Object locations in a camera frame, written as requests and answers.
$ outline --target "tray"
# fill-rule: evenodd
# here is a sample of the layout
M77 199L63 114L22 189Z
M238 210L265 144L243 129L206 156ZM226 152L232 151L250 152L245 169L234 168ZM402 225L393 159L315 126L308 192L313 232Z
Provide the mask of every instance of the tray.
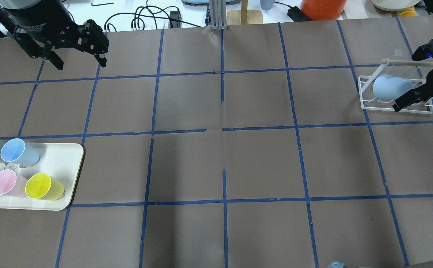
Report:
M7 168L29 179L34 174L45 172L64 185L65 195L60 200L33 200L29 197L0 196L0 208L63 210L71 202L74 193L84 149L80 144L29 143L39 151L41 158L34 166L20 168L15 163L0 163L0 171Z

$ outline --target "pink cup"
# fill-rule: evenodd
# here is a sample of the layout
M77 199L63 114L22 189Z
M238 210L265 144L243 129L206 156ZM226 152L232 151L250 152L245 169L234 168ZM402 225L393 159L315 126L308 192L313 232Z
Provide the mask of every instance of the pink cup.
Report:
M26 178L10 169L2 170L0 171L0 195L24 197L27 182Z

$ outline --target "orange container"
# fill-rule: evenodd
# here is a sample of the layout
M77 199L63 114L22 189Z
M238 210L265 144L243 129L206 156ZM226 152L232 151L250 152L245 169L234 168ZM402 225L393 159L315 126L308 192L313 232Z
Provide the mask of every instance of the orange container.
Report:
M302 0L301 10L311 20L336 20L347 0Z

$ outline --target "metal post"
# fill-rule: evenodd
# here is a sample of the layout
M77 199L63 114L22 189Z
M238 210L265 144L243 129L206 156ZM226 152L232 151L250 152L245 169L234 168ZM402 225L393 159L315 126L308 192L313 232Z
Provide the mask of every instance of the metal post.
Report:
M210 0L210 29L228 29L227 25L227 1Z

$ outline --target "silver cylinder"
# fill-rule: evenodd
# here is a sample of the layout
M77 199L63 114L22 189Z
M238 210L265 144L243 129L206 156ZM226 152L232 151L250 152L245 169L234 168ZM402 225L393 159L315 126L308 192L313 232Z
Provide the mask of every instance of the silver cylinder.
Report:
M6 9L24 9L39 2L40 0L0 0L0 5Z

